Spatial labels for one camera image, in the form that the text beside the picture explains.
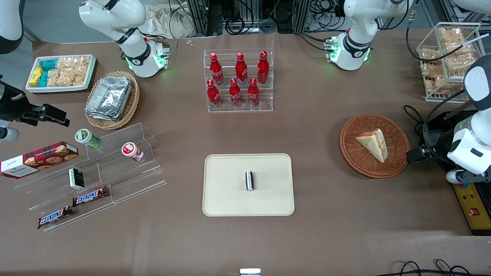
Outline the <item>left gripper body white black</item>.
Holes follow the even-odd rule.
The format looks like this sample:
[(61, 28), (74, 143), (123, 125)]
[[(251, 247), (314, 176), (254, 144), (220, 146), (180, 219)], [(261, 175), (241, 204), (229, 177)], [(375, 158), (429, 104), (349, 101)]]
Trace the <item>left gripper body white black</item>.
[(490, 134), (490, 129), (451, 129), (428, 151), (473, 174), (484, 174), (491, 164)]

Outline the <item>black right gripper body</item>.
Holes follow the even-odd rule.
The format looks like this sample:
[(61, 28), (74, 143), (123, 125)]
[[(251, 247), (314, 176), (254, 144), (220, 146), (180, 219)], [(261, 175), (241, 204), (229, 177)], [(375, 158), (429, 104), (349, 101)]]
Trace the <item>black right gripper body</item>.
[(31, 103), (26, 94), (5, 82), (0, 82), (0, 119), (28, 123), (23, 115), (31, 110)]

